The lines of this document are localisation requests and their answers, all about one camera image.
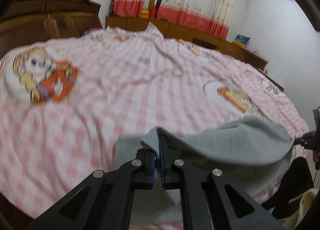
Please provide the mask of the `grey knit pants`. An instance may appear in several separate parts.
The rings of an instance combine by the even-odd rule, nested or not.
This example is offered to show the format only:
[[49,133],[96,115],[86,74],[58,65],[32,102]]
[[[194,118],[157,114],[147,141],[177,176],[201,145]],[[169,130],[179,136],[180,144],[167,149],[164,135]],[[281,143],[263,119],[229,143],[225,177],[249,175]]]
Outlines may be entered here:
[[146,135],[119,137],[114,169],[133,160],[141,148],[159,154],[162,135],[182,160],[204,171],[220,169],[258,203],[267,201],[278,190],[291,165],[295,140],[282,125],[255,116],[184,136],[154,127]]

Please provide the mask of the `pink checkered cartoon bedsheet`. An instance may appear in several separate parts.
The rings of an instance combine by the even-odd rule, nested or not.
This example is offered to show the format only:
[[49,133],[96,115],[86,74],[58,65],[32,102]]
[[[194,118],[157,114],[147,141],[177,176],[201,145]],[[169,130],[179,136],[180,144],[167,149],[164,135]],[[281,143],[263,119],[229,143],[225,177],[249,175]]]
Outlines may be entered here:
[[2,210],[23,226],[93,171],[114,171],[122,135],[198,134],[246,116],[294,139],[309,130],[250,64],[151,24],[14,48],[1,58]]

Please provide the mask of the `blue book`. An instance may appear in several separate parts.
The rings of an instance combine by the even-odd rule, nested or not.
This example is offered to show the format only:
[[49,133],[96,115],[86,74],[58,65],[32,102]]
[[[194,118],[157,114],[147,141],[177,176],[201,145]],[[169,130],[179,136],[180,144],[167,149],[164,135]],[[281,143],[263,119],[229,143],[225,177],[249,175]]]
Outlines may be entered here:
[[244,49],[248,45],[250,39],[251,38],[247,36],[238,34],[232,41],[232,44]]

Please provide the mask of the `low wooden cabinet row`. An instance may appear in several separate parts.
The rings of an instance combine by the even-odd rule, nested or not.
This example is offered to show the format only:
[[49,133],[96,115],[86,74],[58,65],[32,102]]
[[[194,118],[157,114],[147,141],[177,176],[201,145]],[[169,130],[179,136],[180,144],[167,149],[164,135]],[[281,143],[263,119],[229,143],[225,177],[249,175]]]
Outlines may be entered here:
[[264,70],[268,64],[268,61],[262,57],[259,57],[231,42],[196,29],[164,20],[107,16],[105,19],[105,26],[119,27],[127,31],[139,32],[145,30],[150,22],[158,28],[165,38],[182,39],[192,42],[198,46],[217,50],[242,62],[249,63],[254,68],[260,70]]

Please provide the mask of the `right cream red curtain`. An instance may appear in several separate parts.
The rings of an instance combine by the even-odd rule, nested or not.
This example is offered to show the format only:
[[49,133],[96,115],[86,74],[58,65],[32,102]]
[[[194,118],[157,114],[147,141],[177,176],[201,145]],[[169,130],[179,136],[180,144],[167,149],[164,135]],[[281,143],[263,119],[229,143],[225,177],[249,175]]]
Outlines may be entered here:
[[161,0],[157,19],[227,38],[234,0]]

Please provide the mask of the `yellow red object on cabinet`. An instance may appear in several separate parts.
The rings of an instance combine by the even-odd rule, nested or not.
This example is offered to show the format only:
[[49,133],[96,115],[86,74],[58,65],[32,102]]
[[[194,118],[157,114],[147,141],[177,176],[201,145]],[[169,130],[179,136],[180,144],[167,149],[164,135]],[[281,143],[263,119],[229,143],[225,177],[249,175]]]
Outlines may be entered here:
[[156,15],[157,7],[153,5],[151,8],[143,8],[139,15],[143,19],[154,19]]

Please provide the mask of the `dark wooden headboard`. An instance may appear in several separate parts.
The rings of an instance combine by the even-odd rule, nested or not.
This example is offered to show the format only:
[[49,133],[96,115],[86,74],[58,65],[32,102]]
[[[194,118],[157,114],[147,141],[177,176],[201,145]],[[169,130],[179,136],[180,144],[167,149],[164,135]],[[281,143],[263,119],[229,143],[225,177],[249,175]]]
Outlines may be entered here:
[[16,0],[1,19],[1,56],[16,47],[78,38],[101,28],[99,10],[91,0]]

